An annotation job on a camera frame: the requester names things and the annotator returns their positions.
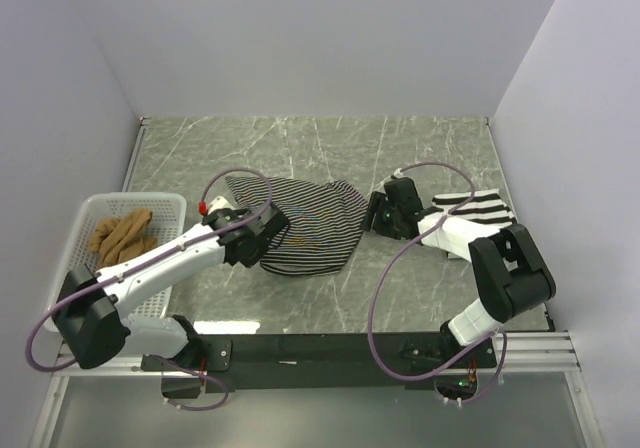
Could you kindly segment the wide-striped black white tank top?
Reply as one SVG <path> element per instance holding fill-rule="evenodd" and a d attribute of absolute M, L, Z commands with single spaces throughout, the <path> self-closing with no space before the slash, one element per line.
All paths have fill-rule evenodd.
<path fill-rule="evenodd" d="M 432 205 L 439 211 L 449 211 L 469 197 L 470 193 L 443 193 L 434 195 Z M 502 199 L 498 188 L 478 190 L 474 198 L 462 208 L 453 212 L 454 216 L 483 225 L 504 228 L 517 222 L 511 207 Z"/>

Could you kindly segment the thin-striped black white tank top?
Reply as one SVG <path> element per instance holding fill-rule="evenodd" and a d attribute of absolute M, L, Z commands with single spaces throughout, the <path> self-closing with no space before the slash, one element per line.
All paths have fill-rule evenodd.
<path fill-rule="evenodd" d="M 344 180 L 316 184 L 272 177 L 270 183 L 272 201 L 289 225 L 273 239 L 260 267 L 287 277 L 341 271 L 363 234 L 363 195 Z"/>

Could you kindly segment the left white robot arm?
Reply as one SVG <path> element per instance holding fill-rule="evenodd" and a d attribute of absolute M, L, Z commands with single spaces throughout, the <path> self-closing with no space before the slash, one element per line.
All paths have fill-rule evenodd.
<path fill-rule="evenodd" d="M 119 354 L 165 358 L 186 370 L 206 359 L 202 337 L 183 316 L 135 315 L 147 299 L 166 288 L 222 264 L 250 268 L 289 226 L 286 215 L 270 205 L 261 216 L 248 209 L 217 209 L 191 229 L 132 260 L 92 272 L 69 271 L 60 291 L 68 305 L 54 324 L 83 369 L 97 368 Z"/>

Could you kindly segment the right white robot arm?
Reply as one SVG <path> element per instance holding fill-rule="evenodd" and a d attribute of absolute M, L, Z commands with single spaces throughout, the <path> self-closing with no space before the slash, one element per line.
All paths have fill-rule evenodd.
<path fill-rule="evenodd" d="M 474 343 L 556 294 L 531 234 L 496 189 L 436 195 L 426 207 L 413 180 L 394 178 L 370 196 L 362 229 L 471 265 L 477 298 L 440 328 L 439 355 L 449 366 L 464 365 Z"/>

